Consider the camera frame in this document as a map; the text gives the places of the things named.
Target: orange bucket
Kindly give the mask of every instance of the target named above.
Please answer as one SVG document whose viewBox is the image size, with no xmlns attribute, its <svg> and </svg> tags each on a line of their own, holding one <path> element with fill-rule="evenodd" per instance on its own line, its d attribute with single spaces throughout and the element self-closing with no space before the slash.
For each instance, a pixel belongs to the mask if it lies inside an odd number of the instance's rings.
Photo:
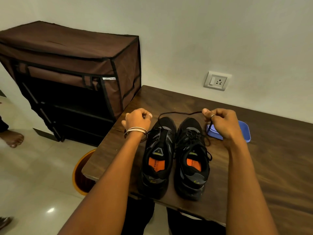
<svg viewBox="0 0 313 235">
<path fill-rule="evenodd" d="M 83 196 L 87 195 L 88 192 L 92 189 L 92 187 L 96 184 L 94 180 L 88 179 L 81 173 L 81 170 L 92 156 L 96 149 L 91 150 L 86 153 L 76 164 L 73 174 L 72 174 L 72 182 L 74 188 Z"/>
</svg>

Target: foot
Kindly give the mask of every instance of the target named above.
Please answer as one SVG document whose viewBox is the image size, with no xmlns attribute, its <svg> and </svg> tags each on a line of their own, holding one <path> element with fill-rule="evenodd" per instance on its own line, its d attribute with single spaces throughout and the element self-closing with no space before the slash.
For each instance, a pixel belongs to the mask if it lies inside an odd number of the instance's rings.
<svg viewBox="0 0 313 235">
<path fill-rule="evenodd" d="M 12 222 L 13 217 L 0 217 L 0 230 Z"/>
<path fill-rule="evenodd" d="M 24 141 L 24 136 L 18 132 L 6 130 L 0 133 L 2 138 L 11 148 L 16 148 Z"/>
</svg>

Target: wooden table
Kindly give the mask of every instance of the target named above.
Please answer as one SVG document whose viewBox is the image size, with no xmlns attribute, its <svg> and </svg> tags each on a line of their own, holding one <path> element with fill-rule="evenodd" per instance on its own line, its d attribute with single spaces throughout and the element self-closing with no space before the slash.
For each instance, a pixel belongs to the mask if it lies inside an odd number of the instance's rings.
<svg viewBox="0 0 313 235">
<path fill-rule="evenodd" d="M 86 177 L 98 180 L 105 172 L 125 141 L 121 121 L 127 112 L 141 107 L 153 114 L 151 127 L 163 112 L 191 113 L 202 108 L 235 110 L 238 119 L 249 126 L 251 142 L 248 147 L 262 191 L 280 233 L 313 234 L 313 124 L 306 122 L 143 86 L 84 166 L 82 172 Z M 167 116 L 174 120 L 177 127 L 186 118 L 186 115 L 178 114 Z M 201 114 L 192 117 L 205 126 Z M 173 185 L 176 166 L 174 160 L 168 190 L 156 202 L 225 223 L 228 153 L 222 141 L 215 138 L 210 138 L 210 141 L 211 145 L 207 149 L 213 155 L 213 160 L 210 162 L 209 179 L 200 201 L 184 200 L 176 194 Z M 136 181 L 144 150 L 145 143 L 142 143 L 132 168 L 129 187 L 131 195 L 140 196 Z"/>
</svg>

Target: shoe insole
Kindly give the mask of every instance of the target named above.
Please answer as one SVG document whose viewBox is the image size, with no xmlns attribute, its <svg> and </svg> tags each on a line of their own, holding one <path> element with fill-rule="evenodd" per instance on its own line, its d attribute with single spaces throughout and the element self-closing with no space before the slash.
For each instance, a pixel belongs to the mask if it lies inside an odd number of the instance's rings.
<svg viewBox="0 0 313 235">
<path fill-rule="evenodd" d="M 158 172 L 165 169 L 165 160 L 158 161 L 153 158 L 149 158 L 149 165 L 152 166 L 156 172 Z"/>
<path fill-rule="evenodd" d="M 187 165 L 191 166 L 191 167 L 194 167 L 198 171 L 201 171 L 201 164 L 198 161 L 195 161 L 195 160 L 192 160 L 190 158 L 187 158 Z"/>
</svg>

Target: wall switch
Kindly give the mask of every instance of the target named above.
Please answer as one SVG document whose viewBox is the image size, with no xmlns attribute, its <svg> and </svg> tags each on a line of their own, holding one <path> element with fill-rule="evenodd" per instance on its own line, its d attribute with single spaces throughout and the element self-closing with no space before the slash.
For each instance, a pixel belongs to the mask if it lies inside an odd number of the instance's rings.
<svg viewBox="0 0 313 235">
<path fill-rule="evenodd" d="M 225 90 L 232 75 L 209 71 L 204 87 Z"/>
</svg>

